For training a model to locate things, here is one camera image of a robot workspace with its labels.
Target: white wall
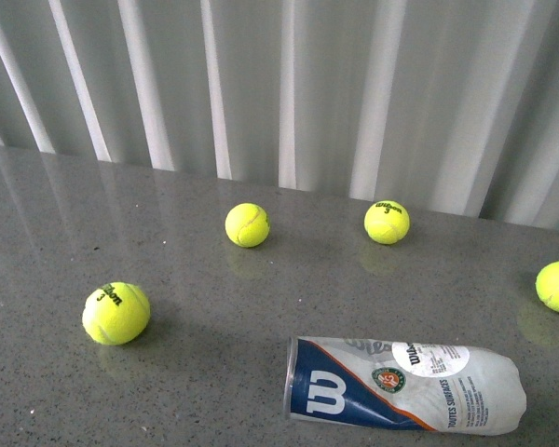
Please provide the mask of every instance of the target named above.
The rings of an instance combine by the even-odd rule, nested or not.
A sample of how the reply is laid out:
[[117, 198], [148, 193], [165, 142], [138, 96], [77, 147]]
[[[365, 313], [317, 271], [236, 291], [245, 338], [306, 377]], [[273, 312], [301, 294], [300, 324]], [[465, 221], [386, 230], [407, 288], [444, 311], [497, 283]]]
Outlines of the white wall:
[[0, 0], [0, 145], [559, 229], [559, 1]]

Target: speckled quartz surface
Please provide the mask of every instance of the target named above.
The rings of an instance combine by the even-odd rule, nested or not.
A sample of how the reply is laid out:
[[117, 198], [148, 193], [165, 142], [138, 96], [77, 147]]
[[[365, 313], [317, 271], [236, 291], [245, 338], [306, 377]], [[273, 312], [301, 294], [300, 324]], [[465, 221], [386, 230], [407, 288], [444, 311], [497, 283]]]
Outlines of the speckled quartz surface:
[[[244, 201], [272, 223], [251, 250], [224, 232]], [[0, 446], [559, 446], [559, 315], [533, 285], [559, 233], [410, 210], [384, 247], [369, 205], [0, 148]], [[81, 313], [113, 280], [153, 316], [101, 346]], [[528, 409], [494, 438], [285, 420], [292, 334], [487, 347]]]

